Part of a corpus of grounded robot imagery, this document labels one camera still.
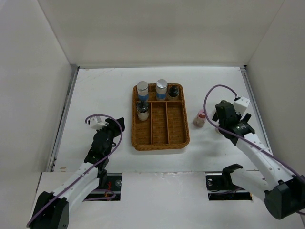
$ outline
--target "blue label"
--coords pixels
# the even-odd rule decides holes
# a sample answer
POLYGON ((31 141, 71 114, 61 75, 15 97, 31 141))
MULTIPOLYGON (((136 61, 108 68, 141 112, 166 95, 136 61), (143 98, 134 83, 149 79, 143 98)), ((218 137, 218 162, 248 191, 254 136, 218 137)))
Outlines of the blue label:
POLYGON ((165 99, 165 97, 166 97, 166 93, 165 93, 165 94, 159 94, 159 93, 157 93, 157 98, 158 98, 158 99, 165 99))
POLYGON ((141 95, 138 94, 138 98, 139 98, 139 100, 141 100, 141 101, 148 101, 148 94, 145 95, 145 96, 141 96, 141 95))

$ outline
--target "woven tray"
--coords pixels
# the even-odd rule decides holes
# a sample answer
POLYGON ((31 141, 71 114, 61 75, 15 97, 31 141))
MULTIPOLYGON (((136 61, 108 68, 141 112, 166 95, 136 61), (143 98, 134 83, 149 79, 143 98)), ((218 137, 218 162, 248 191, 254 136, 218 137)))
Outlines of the woven tray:
POLYGON ((136 105, 139 102, 137 86, 133 88, 132 145, 139 151, 156 149, 181 149, 190 142, 183 88, 180 84, 178 101, 157 101, 156 84, 148 85, 149 117, 140 121, 136 105))

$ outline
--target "jar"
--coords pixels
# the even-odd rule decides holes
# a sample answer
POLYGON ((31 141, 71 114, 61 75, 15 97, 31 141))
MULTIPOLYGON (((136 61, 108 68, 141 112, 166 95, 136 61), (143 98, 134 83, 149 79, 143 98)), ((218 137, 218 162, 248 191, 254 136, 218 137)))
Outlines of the jar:
POLYGON ((193 123, 197 127, 203 127, 205 123, 205 113, 204 110, 200 110, 196 118, 194 118, 193 123))
POLYGON ((141 121, 146 121, 149 116, 149 104, 145 101, 140 101, 137 104, 137 114, 141 121))
POLYGON ((167 100, 168 101, 176 101, 179 98, 179 87, 178 86, 171 86, 168 89, 167 93, 167 100))
POLYGON ((138 82, 138 98, 140 101, 148 101, 148 83, 145 81, 138 82))
POLYGON ((166 80, 157 81, 156 92, 157 92, 156 93, 157 101, 165 101, 166 92, 167 92, 167 81, 166 80))

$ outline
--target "wall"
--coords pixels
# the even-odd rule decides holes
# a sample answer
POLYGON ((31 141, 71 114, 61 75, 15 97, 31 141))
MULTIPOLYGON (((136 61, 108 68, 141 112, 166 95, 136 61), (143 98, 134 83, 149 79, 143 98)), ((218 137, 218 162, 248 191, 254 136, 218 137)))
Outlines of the wall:
POLYGON ((37 0, 0 0, 0 225, 25 228, 70 80, 37 0))
POLYGON ((248 63, 284 0, 39 0, 78 65, 248 63))
POLYGON ((305 174, 305 1, 286 0, 247 71, 273 153, 305 174))

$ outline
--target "white table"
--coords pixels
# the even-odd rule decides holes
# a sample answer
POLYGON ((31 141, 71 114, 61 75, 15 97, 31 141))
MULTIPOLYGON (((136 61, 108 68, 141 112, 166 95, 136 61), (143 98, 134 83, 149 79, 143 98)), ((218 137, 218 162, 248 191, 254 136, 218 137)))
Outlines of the white table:
MULTIPOLYGON (((37 193, 51 192, 71 174, 43 173, 37 193)), ((255 196, 209 201, 204 172, 123 173, 121 192, 120 201, 82 203, 70 214, 68 229, 303 228, 298 214, 274 219, 255 196)))
MULTIPOLYGON (((55 171, 75 171, 86 157, 95 131, 84 119, 95 113, 125 118, 125 132, 118 150, 111 155, 108 172, 184 172, 221 171, 238 163, 247 170, 256 167, 233 144, 206 123, 195 128, 194 117, 203 107, 208 90, 225 84, 240 96, 249 98, 241 70, 238 67, 159 67, 81 69, 77 76, 66 125, 58 151, 55 171), (179 83, 184 90, 190 143, 180 150, 137 151, 131 145, 132 89, 141 80, 155 83, 158 79, 179 83)), ((217 88, 209 97, 207 110, 212 117, 215 104, 221 100, 232 102, 234 95, 217 88)), ((247 112, 253 117, 250 125, 266 145, 258 118, 252 105, 247 112)))

